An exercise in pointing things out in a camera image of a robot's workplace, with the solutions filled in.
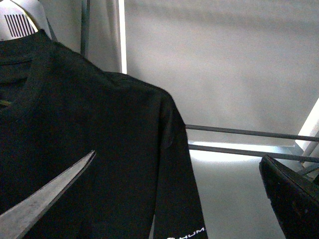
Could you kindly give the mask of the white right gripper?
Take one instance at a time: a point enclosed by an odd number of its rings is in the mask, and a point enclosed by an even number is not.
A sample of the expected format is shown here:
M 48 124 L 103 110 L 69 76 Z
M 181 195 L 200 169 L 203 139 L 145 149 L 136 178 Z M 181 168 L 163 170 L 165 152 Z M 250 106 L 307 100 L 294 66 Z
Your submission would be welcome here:
M 42 4 L 37 0 L 2 0 L 0 2 L 0 40 L 7 41 L 44 30 L 52 37 Z

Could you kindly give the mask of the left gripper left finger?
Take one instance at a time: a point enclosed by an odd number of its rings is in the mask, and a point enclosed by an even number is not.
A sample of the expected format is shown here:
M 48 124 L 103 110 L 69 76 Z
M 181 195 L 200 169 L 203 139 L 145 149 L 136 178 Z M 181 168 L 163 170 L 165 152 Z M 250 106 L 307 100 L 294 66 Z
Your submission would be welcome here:
M 95 156 L 96 152 L 92 150 L 28 198 L 4 212 L 0 216 L 0 237 L 2 239 L 23 238 L 82 174 L 90 168 Z

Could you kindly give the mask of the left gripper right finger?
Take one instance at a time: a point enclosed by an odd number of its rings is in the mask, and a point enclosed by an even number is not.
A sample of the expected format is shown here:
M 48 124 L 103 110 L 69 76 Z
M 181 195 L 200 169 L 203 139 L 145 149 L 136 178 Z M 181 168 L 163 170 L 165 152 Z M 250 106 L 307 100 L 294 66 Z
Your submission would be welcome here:
M 319 237 L 319 179 L 313 182 L 265 155 L 259 164 L 263 185 L 287 239 Z

